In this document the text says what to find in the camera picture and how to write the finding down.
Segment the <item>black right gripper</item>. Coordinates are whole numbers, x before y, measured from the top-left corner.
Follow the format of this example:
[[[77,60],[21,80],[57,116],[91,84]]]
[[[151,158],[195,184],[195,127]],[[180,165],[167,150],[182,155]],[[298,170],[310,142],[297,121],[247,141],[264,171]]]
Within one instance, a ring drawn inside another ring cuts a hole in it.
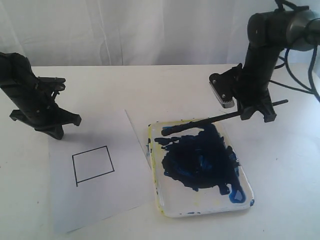
[[[236,66],[234,97],[237,100],[237,108],[241,112],[242,121],[249,120],[255,112],[262,113],[265,123],[276,119],[277,114],[268,90],[273,71],[273,63],[244,65],[240,63]]]

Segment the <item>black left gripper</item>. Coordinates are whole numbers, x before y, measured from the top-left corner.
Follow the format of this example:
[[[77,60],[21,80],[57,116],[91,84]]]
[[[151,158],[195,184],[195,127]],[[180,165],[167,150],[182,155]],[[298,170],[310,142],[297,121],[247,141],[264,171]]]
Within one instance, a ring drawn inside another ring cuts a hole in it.
[[[50,137],[61,140],[64,136],[63,125],[79,126],[80,115],[62,109],[55,102],[60,90],[26,90],[23,87],[10,87],[9,98],[18,107],[9,117],[20,121]]]

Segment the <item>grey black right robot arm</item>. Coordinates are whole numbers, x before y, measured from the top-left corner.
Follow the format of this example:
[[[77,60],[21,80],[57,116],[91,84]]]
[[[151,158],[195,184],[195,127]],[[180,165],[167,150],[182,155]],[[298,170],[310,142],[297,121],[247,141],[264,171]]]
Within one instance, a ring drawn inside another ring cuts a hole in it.
[[[233,88],[241,112],[248,120],[255,112],[264,122],[276,113],[268,90],[278,57],[284,49],[305,52],[320,43],[320,15],[307,7],[256,13],[247,24],[248,49],[243,67],[237,67]]]

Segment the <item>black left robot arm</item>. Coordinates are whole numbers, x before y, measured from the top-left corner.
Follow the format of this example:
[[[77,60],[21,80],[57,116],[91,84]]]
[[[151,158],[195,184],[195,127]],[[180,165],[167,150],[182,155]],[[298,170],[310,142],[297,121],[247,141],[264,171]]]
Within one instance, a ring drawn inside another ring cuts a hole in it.
[[[63,126],[81,124],[81,116],[58,106],[57,95],[64,91],[66,79],[36,76],[27,57],[13,52],[0,54],[0,88],[18,107],[9,117],[35,131],[61,140]]]

